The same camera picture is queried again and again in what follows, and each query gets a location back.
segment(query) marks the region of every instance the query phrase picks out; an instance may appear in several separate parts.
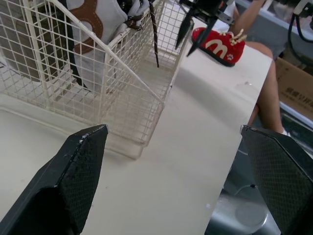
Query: person's arm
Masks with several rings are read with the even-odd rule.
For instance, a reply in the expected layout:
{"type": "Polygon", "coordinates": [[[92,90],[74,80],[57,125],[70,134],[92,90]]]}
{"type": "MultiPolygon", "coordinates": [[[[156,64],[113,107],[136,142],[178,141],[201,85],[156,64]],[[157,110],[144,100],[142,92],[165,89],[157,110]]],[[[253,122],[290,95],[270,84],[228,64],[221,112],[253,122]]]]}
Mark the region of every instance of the person's arm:
{"type": "Polygon", "coordinates": [[[237,35],[241,29],[244,30],[244,33],[248,29],[250,29],[251,25],[254,23],[265,1],[266,0],[254,0],[251,3],[251,5],[244,11],[244,13],[239,17],[238,10],[237,8],[235,8],[234,10],[235,23],[231,26],[229,31],[233,32],[234,35],[237,35]]]}

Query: white wire basket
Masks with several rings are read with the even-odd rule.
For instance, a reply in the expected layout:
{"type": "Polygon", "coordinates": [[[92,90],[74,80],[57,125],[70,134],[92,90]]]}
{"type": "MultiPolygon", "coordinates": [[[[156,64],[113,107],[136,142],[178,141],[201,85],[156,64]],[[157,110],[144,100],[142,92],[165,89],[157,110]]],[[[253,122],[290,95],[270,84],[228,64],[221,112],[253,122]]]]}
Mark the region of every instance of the white wire basket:
{"type": "Polygon", "coordinates": [[[58,0],[0,0],[1,92],[88,125],[107,123],[106,148],[138,158],[185,45],[175,50],[184,12],[162,0],[154,9],[159,68],[149,10],[141,31],[128,28],[105,44],[58,0]],[[84,44],[88,37],[92,43],[84,44]]]}

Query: cardboard box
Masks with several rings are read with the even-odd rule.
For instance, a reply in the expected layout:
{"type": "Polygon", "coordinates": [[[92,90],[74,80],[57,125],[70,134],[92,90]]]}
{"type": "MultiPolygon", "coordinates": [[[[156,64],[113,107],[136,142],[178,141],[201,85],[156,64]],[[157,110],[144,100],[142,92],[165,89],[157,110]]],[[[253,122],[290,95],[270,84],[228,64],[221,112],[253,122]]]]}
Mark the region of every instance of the cardboard box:
{"type": "Polygon", "coordinates": [[[313,120],[313,76],[281,58],[276,74],[280,101],[313,120]]]}

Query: black cable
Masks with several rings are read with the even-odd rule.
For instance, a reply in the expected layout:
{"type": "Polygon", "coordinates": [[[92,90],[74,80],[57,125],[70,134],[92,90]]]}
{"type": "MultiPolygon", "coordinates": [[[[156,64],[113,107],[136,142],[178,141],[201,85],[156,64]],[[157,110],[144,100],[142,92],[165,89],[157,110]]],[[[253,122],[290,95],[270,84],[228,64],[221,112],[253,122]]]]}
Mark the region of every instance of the black cable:
{"type": "Polygon", "coordinates": [[[313,40],[309,40],[309,39],[307,39],[307,38],[305,38],[305,37],[303,36],[302,30],[301,30],[301,26],[300,26],[300,18],[299,18],[298,15],[295,16],[295,21],[296,21],[296,23],[297,23],[297,29],[298,29],[298,33],[299,33],[300,38],[301,38],[303,41],[307,42],[307,43],[313,43],[313,40]]]}
{"type": "Polygon", "coordinates": [[[297,54],[297,52],[293,49],[293,45],[292,45],[292,42],[291,42],[291,33],[292,33],[292,26],[293,26],[294,19],[295,19],[295,14],[292,15],[291,22],[290,22],[289,29],[288,29],[288,45],[289,45],[290,51],[292,52],[294,57],[297,60],[299,60],[301,63],[303,63],[303,64],[305,64],[307,66],[313,67],[313,63],[311,63],[310,61],[305,60],[304,58],[301,58],[297,54]]]}

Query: paw print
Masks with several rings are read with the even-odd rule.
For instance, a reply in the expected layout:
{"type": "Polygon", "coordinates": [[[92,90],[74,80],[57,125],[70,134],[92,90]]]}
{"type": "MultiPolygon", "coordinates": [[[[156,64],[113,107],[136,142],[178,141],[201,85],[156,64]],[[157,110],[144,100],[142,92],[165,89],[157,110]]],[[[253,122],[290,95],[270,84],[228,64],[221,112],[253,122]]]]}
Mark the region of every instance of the paw print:
{"type": "Polygon", "coordinates": [[[227,55],[227,60],[233,60],[233,59],[234,59],[234,56],[232,54],[227,55]]]}

